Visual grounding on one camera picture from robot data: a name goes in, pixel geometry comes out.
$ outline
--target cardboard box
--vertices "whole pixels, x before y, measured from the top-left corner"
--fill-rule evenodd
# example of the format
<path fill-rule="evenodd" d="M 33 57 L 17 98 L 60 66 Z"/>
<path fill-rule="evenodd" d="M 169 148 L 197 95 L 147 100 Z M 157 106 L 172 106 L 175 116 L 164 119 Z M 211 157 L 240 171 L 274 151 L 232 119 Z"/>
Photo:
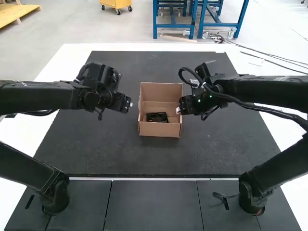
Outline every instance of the cardboard box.
<path fill-rule="evenodd" d="M 141 136 L 180 137 L 182 115 L 176 114 L 182 97 L 182 84 L 141 83 L 138 130 Z M 146 114 L 166 112 L 168 123 L 147 122 Z"/>

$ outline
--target wooden board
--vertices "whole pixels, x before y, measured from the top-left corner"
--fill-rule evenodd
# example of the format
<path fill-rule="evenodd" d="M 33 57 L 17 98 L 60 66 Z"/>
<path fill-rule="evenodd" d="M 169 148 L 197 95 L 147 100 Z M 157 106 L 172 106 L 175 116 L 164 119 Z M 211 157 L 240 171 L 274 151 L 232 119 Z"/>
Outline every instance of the wooden board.
<path fill-rule="evenodd" d="M 20 18 L 34 10 L 40 11 L 40 5 L 0 4 L 0 28 L 12 22 L 20 24 Z"/>

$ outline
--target black rubber mat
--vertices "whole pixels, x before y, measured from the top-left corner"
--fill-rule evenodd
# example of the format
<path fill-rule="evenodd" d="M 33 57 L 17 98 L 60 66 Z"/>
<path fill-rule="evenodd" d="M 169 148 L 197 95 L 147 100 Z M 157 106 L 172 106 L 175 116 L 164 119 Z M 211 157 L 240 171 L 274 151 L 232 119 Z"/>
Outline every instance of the black rubber mat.
<path fill-rule="evenodd" d="M 239 192 L 237 180 L 197 181 L 204 230 L 211 231 L 300 231 L 281 188 L 274 190 L 260 217 L 245 213 L 238 198 L 228 199 L 229 210 L 212 196 L 213 192 L 233 195 Z"/>
<path fill-rule="evenodd" d="M 119 91 L 135 105 L 128 114 L 105 110 L 103 120 L 86 111 L 60 111 L 35 158 L 70 176 L 238 176 L 279 152 L 260 114 L 234 104 L 206 121 L 183 117 L 181 138 L 140 137 L 140 82 L 180 83 L 182 66 L 217 60 L 212 71 L 234 75 L 225 53 L 93 51 L 88 61 L 122 74 Z M 184 95 L 191 94 L 184 85 Z"/>
<path fill-rule="evenodd" d="M 26 189 L 6 231 L 300 231 L 280 188 L 256 218 L 237 198 L 229 210 L 212 196 L 238 193 L 236 180 L 71 180 L 69 206 L 49 217 Z"/>
<path fill-rule="evenodd" d="M 105 231 L 203 231 L 196 181 L 113 181 Z"/>
<path fill-rule="evenodd" d="M 39 196 L 27 188 L 5 230 L 102 231 L 111 183 L 102 180 L 71 180 L 68 186 L 69 205 L 54 217 L 43 214 Z"/>

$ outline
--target gray floor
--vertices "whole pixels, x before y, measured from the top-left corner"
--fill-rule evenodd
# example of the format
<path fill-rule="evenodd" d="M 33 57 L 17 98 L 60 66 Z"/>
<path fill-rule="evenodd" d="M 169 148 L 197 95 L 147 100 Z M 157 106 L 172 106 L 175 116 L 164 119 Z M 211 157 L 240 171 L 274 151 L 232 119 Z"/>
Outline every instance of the gray floor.
<path fill-rule="evenodd" d="M 152 39 L 151 0 L 133 0 L 133 12 L 123 9 L 120 16 L 108 7 L 103 12 L 98 0 L 22 2 L 41 4 L 43 11 L 25 16 L 21 25 L 0 29 L 0 79 L 33 80 L 64 43 L 173 42 Z M 242 2 L 225 0 L 221 20 L 236 21 Z M 308 2 L 304 5 L 299 2 L 250 0 L 236 42 L 308 62 L 305 39 Z M 157 20 L 162 22 L 169 18 L 158 17 Z M 294 20 L 305 26 L 297 24 L 295 28 Z M 211 41 L 200 39 L 198 42 Z"/>

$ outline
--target metal frame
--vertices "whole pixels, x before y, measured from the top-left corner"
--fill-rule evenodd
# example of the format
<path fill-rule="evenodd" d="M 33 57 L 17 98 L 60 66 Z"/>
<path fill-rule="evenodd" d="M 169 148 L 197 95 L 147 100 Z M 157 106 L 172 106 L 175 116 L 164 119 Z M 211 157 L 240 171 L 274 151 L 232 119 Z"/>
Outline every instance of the metal frame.
<path fill-rule="evenodd" d="M 175 21 L 174 11 L 173 7 L 179 7 L 183 6 L 183 16 L 186 16 L 186 10 L 187 10 L 187 0 L 180 0 L 174 1 L 174 0 L 153 0 L 153 38 L 157 38 L 157 29 L 158 28 L 188 28 L 190 30 L 189 39 L 193 39 L 194 35 L 194 27 L 195 27 L 195 21 L 197 16 L 197 4 L 192 10 L 192 22 L 191 24 L 177 24 Z M 156 23 L 156 17 L 158 15 L 158 8 L 159 7 L 168 7 L 170 11 L 171 16 L 171 24 L 157 24 Z"/>
<path fill-rule="evenodd" d="M 241 10 L 241 13 L 240 13 L 240 16 L 239 16 L 239 19 L 238 19 L 237 23 L 223 23 L 223 22 L 220 21 L 220 19 L 218 17 L 221 14 L 223 0 L 218 0 L 217 3 L 212 3 L 212 2 L 210 2 L 208 0 L 203 0 L 203 2 L 198 2 L 198 5 L 202 5 L 200 24 L 199 24 L 199 31 L 198 31 L 198 39 L 202 38 L 202 33 L 203 33 L 203 27 L 204 26 L 235 27 L 236 31 L 235 31 L 233 37 L 235 39 L 237 39 L 239 34 L 240 34 L 240 30 L 241 30 L 241 27 L 242 27 L 242 23 L 243 23 L 243 20 L 244 20 L 244 16 L 245 16 L 245 12 L 246 12 L 248 3 L 249 3 L 249 0 L 244 0 L 243 6 L 242 6 L 242 10 Z M 217 13 L 214 12 L 212 10 L 211 6 L 219 6 L 219 11 Z M 211 17 L 215 21 L 214 23 L 205 23 L 204 22 L 205 10 L 208 10 L 209 14 L 211 15 Z"/>

